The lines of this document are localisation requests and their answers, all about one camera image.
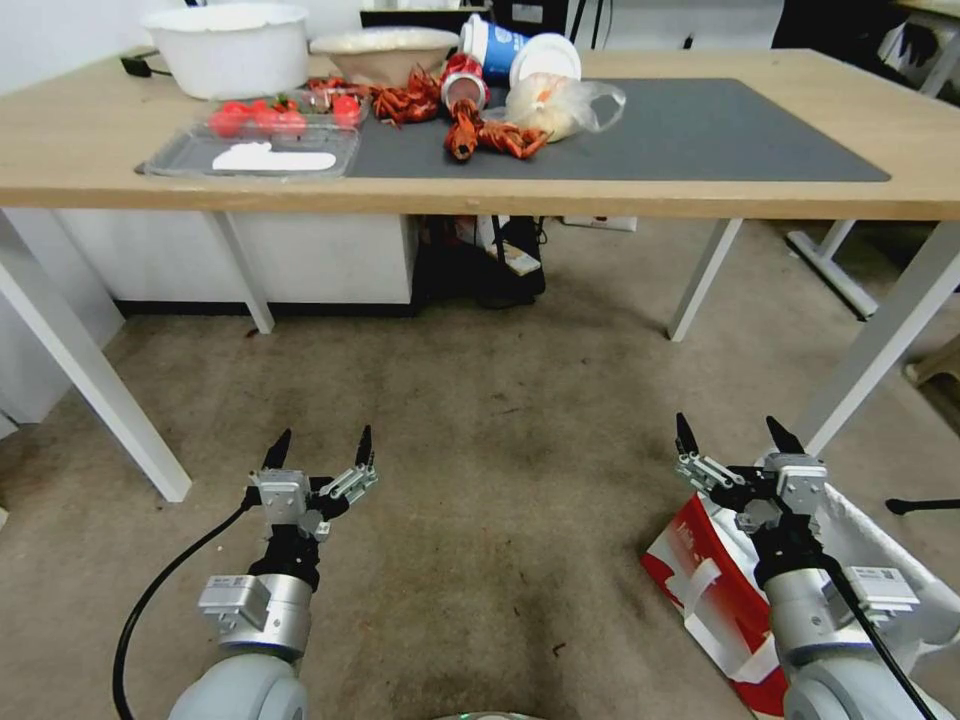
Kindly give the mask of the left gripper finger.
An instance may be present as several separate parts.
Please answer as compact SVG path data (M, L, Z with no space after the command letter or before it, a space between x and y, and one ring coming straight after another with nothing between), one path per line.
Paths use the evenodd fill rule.
M277 440L268 448L259 470L249 473L250 482L274 481L282 479L286 470L284 464L291 445L292 429L286 428Z
M367 424L358 443L354 465L333 480L325 482L321 486L321 495L332 500L359 500L379 481L374 458L372 426Z

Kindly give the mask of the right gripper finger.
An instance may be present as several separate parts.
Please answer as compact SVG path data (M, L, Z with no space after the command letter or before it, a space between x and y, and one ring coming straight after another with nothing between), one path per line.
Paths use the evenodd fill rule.
M767 415L765 423L777 454L806 455L800 440L775 417Z
M677 449L676 472L702 493L720 488L731 490L743 485L743 477L713 458L702 455L692 428L682 412L675 415Z

